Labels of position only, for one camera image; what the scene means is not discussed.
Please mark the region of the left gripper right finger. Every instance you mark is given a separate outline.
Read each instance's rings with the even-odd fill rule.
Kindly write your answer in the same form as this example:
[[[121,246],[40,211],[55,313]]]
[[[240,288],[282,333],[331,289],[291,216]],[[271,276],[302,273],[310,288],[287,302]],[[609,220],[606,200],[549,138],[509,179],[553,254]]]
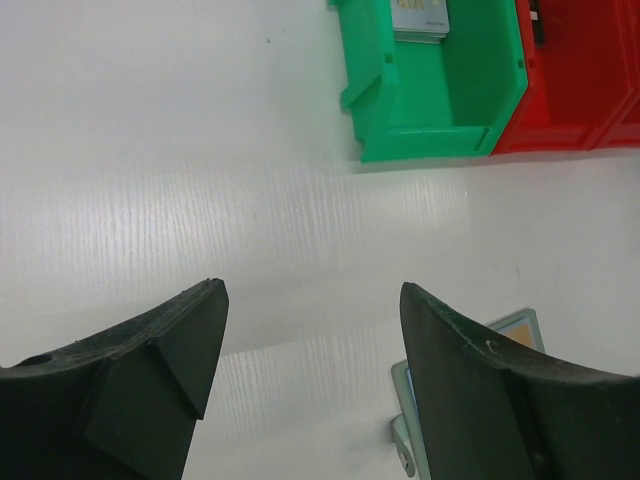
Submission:
[[[639,381],[524,346],[417,284],[400,322],[434,479],[635,479]]]

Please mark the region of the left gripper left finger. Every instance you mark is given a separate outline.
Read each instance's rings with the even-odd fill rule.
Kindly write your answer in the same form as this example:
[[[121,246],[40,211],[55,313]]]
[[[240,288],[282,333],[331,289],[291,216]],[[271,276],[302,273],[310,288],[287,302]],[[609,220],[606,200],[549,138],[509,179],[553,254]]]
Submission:
[[[1,372],[5,479],[179,479],[204,417],[229,298],[207,279]]]

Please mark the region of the green card holder wallet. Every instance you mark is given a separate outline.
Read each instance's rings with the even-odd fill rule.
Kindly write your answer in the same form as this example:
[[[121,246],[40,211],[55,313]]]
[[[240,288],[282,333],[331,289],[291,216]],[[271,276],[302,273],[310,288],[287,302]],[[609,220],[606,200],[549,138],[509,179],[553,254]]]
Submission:
[[[545,347],[537,315],[531,308],[525,308],[495,320],[487,324],[487,327],[500,333],[502,328],[517,322],[526,322],[530,325],[536,343],[534,350],[544,353]],[[390,423],[398,458],[410,479],[428,480],[431,474],[408,361],[403,360],[394,364],[391,367],[391,377],[401,409],[401,413]]]

